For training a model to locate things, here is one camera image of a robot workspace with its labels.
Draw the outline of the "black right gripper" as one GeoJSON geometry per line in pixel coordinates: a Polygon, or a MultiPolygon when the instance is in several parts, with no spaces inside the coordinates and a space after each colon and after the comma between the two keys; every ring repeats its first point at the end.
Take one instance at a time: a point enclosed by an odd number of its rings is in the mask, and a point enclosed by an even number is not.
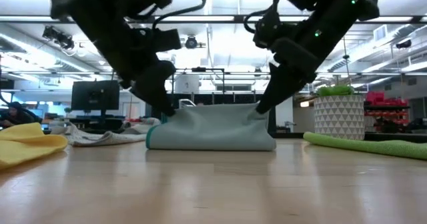
{"type": "Polygon", "coordinates": [[[273,45],[274,61],[270,65],[270,82],[256,107],[268,112],[313,81],[316,69],[337,44],[336,19],[306,19],[296,24],[280,23],[273,45]]]}

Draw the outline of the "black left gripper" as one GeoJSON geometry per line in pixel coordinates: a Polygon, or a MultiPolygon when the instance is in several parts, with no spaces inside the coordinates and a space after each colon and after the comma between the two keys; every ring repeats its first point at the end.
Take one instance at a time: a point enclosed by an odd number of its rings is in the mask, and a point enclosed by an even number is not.
{"type": "Polygon", "coordinates": [[[161,61],[157,52],[163,46],[160,31],[130,27],[102,27],[99,52],[117,73],[122,87],[168,117],[175,114],[167,97],[165,81],[176,72],[170,61],[161,61]]]}

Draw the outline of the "blue microfiber towel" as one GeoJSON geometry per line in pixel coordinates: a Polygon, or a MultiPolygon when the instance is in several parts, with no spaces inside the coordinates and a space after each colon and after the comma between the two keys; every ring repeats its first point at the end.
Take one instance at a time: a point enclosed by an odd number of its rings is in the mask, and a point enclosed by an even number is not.
{"type": "Polygon", "coordinates": [[[177,109],[165,123],[152,127],[147,149],[197,151],[273,151],[269,114],[256,104],[219,104],[177,109]]]}

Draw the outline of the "green microfiber towel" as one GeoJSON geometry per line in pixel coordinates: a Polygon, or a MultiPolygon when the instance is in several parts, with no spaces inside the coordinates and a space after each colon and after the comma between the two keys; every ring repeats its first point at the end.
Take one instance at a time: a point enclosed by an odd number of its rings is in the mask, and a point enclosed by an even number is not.
{"type": "Polygon", "coordinates": [[[362,141],[311,132],[304,133],[303,138],[310,144],[323,147],[427,161],[427,143],[412,143],[402,140],[362,141]]]}

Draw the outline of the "yellow microfiber towel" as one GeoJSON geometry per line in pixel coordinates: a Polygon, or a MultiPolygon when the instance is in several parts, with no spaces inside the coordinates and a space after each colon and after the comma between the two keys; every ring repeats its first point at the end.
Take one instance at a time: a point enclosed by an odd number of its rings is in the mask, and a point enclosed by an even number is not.
{"type": "Polygon", "coordinates": [[[63,151],[68,140],[44,134],[41,125],[28,123],[0,130],[0,170],[63,151]]]}

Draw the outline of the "grey microfiber towel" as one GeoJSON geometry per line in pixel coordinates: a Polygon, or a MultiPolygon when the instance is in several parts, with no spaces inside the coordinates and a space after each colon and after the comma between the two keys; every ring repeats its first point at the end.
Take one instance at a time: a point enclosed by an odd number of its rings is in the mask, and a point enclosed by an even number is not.
{"type": "Polygon", "coordinates": [[[68,144],[73,147],[120,145],[145,141],[148,131],[160,124],[161,121],[159,119],[147,117],[137,124],[125,122],[122,125],[123,130],[120,130],[119,133],[102,131],[101,134],[94,134],[78,129],[71,122],[64,122],[62,125],[52,127],[51,134],[64,136],[68,140],[68,144]]]}

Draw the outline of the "black monitor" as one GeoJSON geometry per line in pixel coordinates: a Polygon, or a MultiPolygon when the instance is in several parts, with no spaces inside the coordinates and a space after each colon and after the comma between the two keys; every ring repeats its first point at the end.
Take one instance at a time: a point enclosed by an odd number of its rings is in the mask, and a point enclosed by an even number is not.
{"type": "Polygon", "coordinates": [[[101,111],[119,109],[120,86],[116,80],[77,81],[71,92],[73,111],[101,111]]]}

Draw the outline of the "succulent in patterned white pot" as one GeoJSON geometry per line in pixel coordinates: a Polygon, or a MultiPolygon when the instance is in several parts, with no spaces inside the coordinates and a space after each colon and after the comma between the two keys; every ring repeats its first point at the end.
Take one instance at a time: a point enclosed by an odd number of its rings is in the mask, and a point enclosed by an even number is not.
{"type": "Polygon", "coordinates": [[[363,140],[364,96],[348,85],[320,87],[314,99],[314,131],[341,139],[363,140]]]}

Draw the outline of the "black bar with light strips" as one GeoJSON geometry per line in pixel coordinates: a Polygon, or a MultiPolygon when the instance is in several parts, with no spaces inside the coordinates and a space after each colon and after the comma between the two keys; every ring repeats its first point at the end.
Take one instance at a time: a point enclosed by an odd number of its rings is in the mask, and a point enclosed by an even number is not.
{"type": "MultiPolygon", "coordinates": [[[[162,23],[243,23],[244,15],[178,15],[166,17],[162,23]]],[[[284,23],[297,23],[308,19],[308,15],[280,15],[284,23]]],[[[66,23],[75,21],[71,17],[64,20],[52,19],[48,15],[0,15],[0,23],[66,23]]],[[[380,16],[367,21],[356,21],[356,24],[427,24],[427,15],[413,16],[380,16]]]]}

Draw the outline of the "red storage bins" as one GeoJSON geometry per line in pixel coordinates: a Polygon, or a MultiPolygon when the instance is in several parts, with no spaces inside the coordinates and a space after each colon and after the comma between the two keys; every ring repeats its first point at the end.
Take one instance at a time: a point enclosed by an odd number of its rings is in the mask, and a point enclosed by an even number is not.
{"type": "Polygon", "coordinates": [[[364,102],[367,133],[404,133],[409,124],[407,100],[386,98],[384,92],[368,92],[364,102]]]}

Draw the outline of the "black background rig frame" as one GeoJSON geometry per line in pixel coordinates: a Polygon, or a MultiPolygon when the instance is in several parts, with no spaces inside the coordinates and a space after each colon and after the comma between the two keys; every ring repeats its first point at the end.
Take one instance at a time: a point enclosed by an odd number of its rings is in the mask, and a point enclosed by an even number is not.
{"type": "Polygon", "coordinates": [[[181,74],[192,74],[199,76],[199,93],[213,93],[217,91],[216,86],[225,86],[225,70],[221,68],[207,68],[207,67],[192,67],[177,69],[176,72],[170,77],[171,92],[174,91],[174,78],[181,74]]]}

